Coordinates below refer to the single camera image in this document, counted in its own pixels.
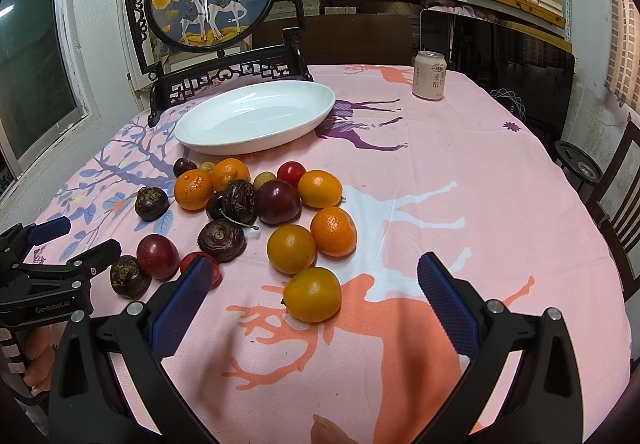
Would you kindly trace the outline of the person's left hand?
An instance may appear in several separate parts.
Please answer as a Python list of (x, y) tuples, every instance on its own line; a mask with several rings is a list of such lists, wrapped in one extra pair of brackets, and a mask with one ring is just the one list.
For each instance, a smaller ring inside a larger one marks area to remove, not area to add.
[(41, 326), (27, 338), (25, 355), (30, 364), (26, 368), (24, 383), (36, 396), (51, 389), (53, 366), (66, 323)]

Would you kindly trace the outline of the person's right hand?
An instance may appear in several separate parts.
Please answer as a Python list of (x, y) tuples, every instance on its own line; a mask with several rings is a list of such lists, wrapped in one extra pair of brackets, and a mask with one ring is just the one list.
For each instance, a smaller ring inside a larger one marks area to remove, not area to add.
[(320, 415), (312, 416), (310, 430), (312, 444), (356, 444), (337, 424)]

